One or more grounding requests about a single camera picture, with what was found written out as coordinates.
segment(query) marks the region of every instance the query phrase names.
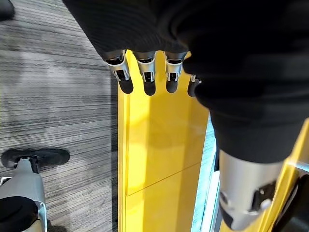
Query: silver metal joint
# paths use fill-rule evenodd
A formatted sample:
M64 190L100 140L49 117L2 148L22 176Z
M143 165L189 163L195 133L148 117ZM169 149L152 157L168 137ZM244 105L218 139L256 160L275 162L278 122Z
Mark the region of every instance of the silver metal joint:
M283 161L253 163L220 150L220 207L227 226L247 228L272 203Z
M178 81L182 72L183 58L170 59L167 54L165 54L165 72L168 81Z
M129 66L126 60L126 53L123 50L120 57L109 59L105 61L110 70L118 81L127 81L130 79Z
M190 77L190 79L191 79L192 82L195 82L195 78L196 78L196 75L195 75L195 74L191 75L191 77Z
M138 53L135 53L140 69L140 74L144 82L155 81L155 55L156 52L151 58L141 59L138 57Z

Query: yellow surface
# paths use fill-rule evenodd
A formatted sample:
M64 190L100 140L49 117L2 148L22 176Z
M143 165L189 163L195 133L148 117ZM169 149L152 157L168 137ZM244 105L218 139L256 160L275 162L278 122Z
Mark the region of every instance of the yellow surface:
M134 90L127 95L118 88L119 231L188 231L208 111L188 96L190 76L184 72L176 93L166 91L162 52L156 55L151 97L134 56L126 56Z
M271 232L274 223L281 212L284 204L293 188L296 179L298 178L298 171L289 163L296 163L298 160L308 163L309 161L309 119L304 123L298 140L293 148L291 156L287 158L284 163L281 175L278 179L277 190L274 201L271 207L263 213L263 215L245 232ZM221 224L220 232L231 232L224 222Z
M198 163L128 196L126 231L190 232L199 170Z

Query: black rubber foot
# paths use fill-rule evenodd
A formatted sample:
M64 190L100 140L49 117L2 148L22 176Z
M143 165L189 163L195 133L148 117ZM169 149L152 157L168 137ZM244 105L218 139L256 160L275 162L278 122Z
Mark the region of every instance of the black rubber foot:
M60 148L42 149L9 149L2 153L1 163L6 168L15 168L21 157L36 157L39 168L53 167L65 164L70 159L70 153Z
M148 96L155 94L155 81L153 82L144 82L144 91Z
M131 78L127 81L118 81L118 83L124 93L129 94L133 92L133 83Z
M12 19L14 15L14 6L10 0L0 0L0 21Z
M176 92L177 87L178 87L178 81L166 81L166 90L169 93Z
M195 82L192 82L189 80L189 85L188 85L188 94L190 97L195 97L195 87L199 84L199 80L195 79Z

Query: striped carpet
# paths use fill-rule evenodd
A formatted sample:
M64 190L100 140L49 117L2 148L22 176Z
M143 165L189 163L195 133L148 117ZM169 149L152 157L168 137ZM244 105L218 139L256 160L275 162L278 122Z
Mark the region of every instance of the striped carpet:
M15 19L0 22L0 152L68 149L67 164L42 172L49 231L117 231L116 81L60 0L12 2Z

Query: black fabric sleeve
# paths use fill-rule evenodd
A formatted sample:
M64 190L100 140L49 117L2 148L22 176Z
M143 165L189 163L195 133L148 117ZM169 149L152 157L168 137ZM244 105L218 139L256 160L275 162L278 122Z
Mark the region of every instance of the black fabric sleeve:
M291 154L309 116L309 1L192 1L162 32L189 47L183 68L202 81L219 148L272 163Z

